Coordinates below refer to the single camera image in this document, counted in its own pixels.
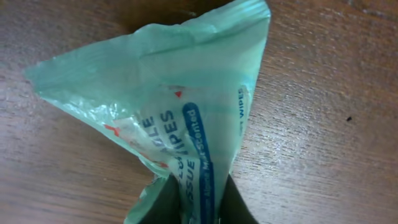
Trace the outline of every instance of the wet wipes packet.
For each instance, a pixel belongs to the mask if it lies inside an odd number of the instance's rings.
[[[150,24],[26,70],[43,99],[159,177],[126,224],[140,222],[169,174],[179,183],[182,223],[217,223],[270,17],[264,0],[237,0],[183,24]]]

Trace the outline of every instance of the plastic wrapper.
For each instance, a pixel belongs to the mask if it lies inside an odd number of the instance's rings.
[[[40,97],[159,176],[125,223],[139,223],[170,173],[179,183],[182,223],[217,222],[270,16],[263,0],[237,0],[183,24],[150,24],[27,69]]]

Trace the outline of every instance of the table top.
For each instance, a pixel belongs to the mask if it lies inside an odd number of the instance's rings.
[[[134,155],[38,99],[23,69],[225,1],[208,2],[3,2],[2,223],[122,223],[153,178]],[[234,163],[249,209],[269,224],[395,223],[398,1],[267,2],[269,40]]]

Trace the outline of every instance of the plastic packaging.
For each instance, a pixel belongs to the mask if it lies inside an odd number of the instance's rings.
[[[216,223],[270,17],[263,0],[237,0],[180,25],[150,24],[76,49],[26,76],[43,99],[138,156],[159,178],[173,173],[182,223]],[[162,183],[143,191],[125,223],[139,222]]]

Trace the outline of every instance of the blue label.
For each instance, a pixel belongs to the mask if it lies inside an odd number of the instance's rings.
[[[182,108],[182,113],[192,143],[200,158],[199,191],[201,224],[210,224],[214,222],[214,174],[205,130],[201,121],[199,108],[196,104],[185,104]]]

